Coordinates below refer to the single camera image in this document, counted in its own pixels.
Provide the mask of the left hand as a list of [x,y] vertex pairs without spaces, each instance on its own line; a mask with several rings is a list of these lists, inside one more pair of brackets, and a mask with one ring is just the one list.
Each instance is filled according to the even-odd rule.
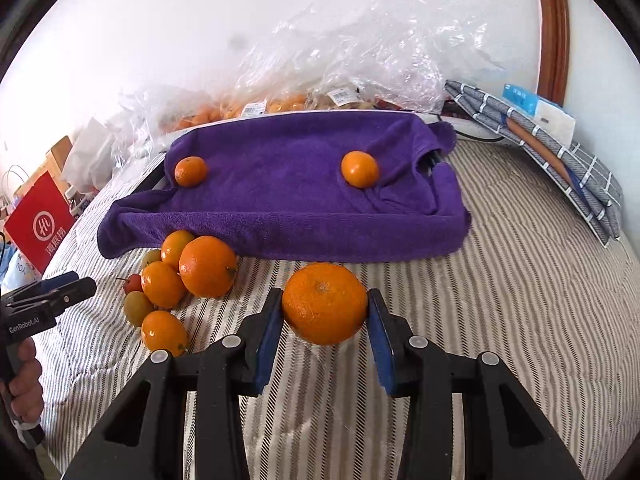
[[38,422],[43,411],[43,388],[40,385],[42,366],[37,359],[37,349],[32,338],[17,347],[17,359],[22,363],[20,371],[1,390],[9,389],[13,413],[23,422]]

